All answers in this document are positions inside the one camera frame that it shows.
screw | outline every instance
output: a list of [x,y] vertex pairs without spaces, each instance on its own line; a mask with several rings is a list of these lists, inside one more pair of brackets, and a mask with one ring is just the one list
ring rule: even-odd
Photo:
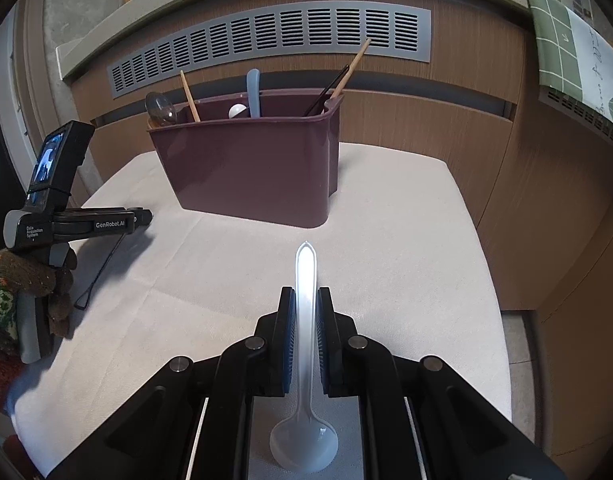
[[190,365],[188,357],[177,356],[169,361],[169,368],[174,372],[183,372]]
[[249,350],[259,350],[264,346],[264,339],[259,336],[253,335],[246,341],[244,341],[244,344]]
[[362,350],[368,346],[368,341],[366,340],[366,337],[361,335],[353,335],[349,337],[349,346],[357,350]]
[[444,366],[442,359],[433,355],[424,358],[422,364],[424,364],[424,367],[431,372],[438,372],[442,370],[442,367]]

white ball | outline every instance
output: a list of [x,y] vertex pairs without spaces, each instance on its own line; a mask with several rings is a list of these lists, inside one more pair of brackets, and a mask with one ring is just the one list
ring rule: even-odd
[[237,114],[246,110],[246,106],[241,103],[235,104],[231,106],[231,109],[228,110],[228,118],[233,119]]

ventilation grille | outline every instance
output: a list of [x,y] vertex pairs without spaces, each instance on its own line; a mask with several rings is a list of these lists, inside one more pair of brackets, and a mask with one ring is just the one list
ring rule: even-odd
[[108,67],[113,97],[186,71],[291,54],[430,60],[430,10],[377,2],[300,2],[237,12],[161,38]]
[[575,119],[613,144],[613,123],[585,104],[548,86],[540,87],[540,101]]

green and white towel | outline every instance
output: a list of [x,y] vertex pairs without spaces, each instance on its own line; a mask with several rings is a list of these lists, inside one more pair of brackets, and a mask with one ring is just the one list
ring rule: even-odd
[[570,95],[613,122],[613,49],[558,0],[528,0],[540,85]]

utensil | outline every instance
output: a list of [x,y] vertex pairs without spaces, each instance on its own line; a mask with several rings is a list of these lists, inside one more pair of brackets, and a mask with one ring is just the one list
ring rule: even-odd
[[344,90],[346,83],[349,82],[350,77],[353,75],[353,71],[355,70],[355,67],[357,66],[359,61],[362,59],[362,56],[364,56],[364,53],[366,52],[366,49],[368,48],[370,44],[371,44],[371,38],[366,38],[366,41],[362,45],[362,48],[360,48],[359,52],[355,54],[353,61],[350,62],[349,71],[342,78],[342,81],[340,81],[335,87],[333,94],[331,95],[331,99],[335,99],[336,97],[338,97],[339,94],[341,94],[342,90]]
[[196,123],[200,122],[200,114],[198,113],[198,109],[195,107],[195,101],[193,101],[193,96],[190,94],[189,84],[186,81],[186,77],[184,76],[184,70],[180,70],[180,77],[182,78],[182,86],[184,86],[184,93],[187,96],[187,102],[189,102],[189,108],[191,114],[193,114],[193,120]]
[[178,113],[166,95],[160,94],[160,92],[149,92],[144,98],[144,105],[151,122],[155,126],[177,124]]
[[246,91],[249,95],[249,110],[251,111],[251,117],[261,117],[260,71],[257,68],[250,69],[249,73],[246,75]]
[[315,351],[315,288],[317,257],[309,242],[296,254],[297,326],[294,358],[298,359],[298,408],[270,432],[270,450],[287,470],[314,473],[328,466],[337,454],[337,433],[313,412],[313,358]]
[[315,100],[315,102],[313,102],[313,104],[309,106],[308,109],[304,112],[304,117],[308,117],[308,114],[310,114],[314,108],[319,108],[319,106],[323,104],[324,101],[326,101],[325,99],[326,93],[331,89],[333,85],[337,84],[340,78],[344,77],[344,75],[348,72],[348,70],[349,70],[349,65],[346,65],[342,70],[340,70],[337,73],[337,75],[335,76],[335,79],[331,81],[324,90],[321,91],[320,95],[317,96],[317,99]]
[[246,105],[242,103],[237,103],[231,106],[230,110],[228,110],[228,118],[233,119],[234,117],[247,117],[248,113],[245,113],[248,108]]

